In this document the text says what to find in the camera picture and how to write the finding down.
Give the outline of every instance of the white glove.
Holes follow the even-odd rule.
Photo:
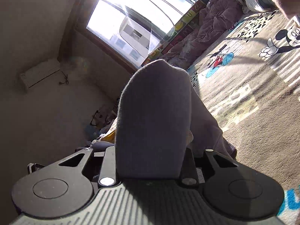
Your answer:
[[[276,46],[274,46],[272,39],[269,38],[267,41],[267,45],[266,47],[264,47],[259,54],[259,57],[263,58],[268,58],[270,56],[275,55],[278,52],[278,48]]]

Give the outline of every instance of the blanket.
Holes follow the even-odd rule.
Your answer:
[[[300,224],[300,29],[279,11],[245,15],[187,70],[237,148],[285,190],[278,217]]]
[[[235,0],[210,0],[199,12],[199,27],[160,58],[187,69],[242,14],[241,5]]]

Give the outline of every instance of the power cord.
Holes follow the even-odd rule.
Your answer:
[[[65,82],[64,83],[62,83],[62,82],[59,82],[59,85],[63,85],[63,84],[66,84],[66,85],[68,85],[69,84],[69,81],[68,81],[68,74],[67,75],[65,75],[64,74],[64,79],[65,79]]]

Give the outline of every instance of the pink comforter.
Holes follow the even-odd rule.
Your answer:
[[[199,12],[200,27],[160,58],[173,66],[188,69],[242,14],[241,5],[235,0],[210,0]]]

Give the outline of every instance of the ribbed surface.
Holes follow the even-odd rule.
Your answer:
[[[77,214],[55,220],[20,216],[14,225],[179,225],[179,224],[280,224],[245,223],[227,219],[211,210],[195,190],[183,189],[174,181],[125,181],[103,188],[93,202]]]

